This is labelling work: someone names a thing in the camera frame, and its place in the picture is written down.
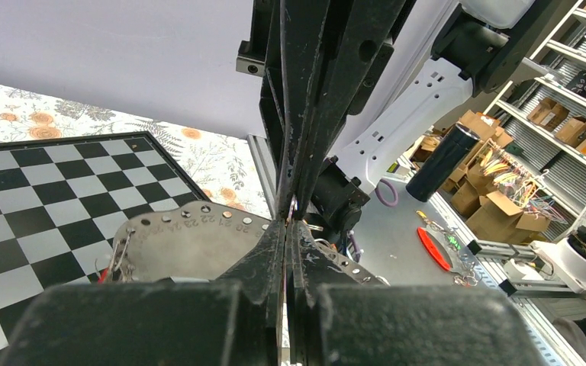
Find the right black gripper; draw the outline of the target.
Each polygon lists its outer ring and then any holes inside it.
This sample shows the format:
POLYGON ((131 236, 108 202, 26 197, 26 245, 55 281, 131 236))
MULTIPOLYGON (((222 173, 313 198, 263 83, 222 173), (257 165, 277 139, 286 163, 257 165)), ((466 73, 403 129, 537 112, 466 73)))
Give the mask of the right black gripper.
POLYGON ((298 220, 350 115, 362 112, 414 1, 255 1, 237 70, 261 78, 276 217, 298 220))

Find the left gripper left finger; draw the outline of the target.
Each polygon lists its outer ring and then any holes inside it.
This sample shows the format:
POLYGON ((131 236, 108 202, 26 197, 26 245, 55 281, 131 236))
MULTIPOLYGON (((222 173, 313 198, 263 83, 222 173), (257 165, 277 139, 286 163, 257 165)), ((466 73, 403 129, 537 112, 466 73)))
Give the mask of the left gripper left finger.
POLYGON ((285 237, 285 221, 272 221, 256 246, 219 277, 239 284, 233 365, 281 364, 285 237))

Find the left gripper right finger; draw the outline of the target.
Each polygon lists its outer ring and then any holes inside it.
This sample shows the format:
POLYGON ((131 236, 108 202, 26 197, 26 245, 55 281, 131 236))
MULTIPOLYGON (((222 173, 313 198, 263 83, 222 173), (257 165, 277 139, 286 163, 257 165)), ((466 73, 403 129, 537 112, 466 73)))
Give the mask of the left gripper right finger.
POLYGON ((293 361, 361 365, 358 296, 362 287, 320 249, 301 221, 288 223, 285 270, 293 361))

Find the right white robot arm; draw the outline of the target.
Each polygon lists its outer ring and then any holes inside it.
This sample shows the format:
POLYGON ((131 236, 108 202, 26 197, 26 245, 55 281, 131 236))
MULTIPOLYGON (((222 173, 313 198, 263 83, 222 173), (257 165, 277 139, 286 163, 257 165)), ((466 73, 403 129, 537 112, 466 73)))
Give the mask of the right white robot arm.
POLYGON ((237 70, 262 79, 259 109, 277 171, 273 217, 309 207, 350 230, 389 165, 429 126, 504 84, 555 1, 459 1, 444 22, 410 29, 419 1, 255 1, 237 70), (358 137, 331 147, 360 114, 398 40, 428 52, 409 86, 358 137))

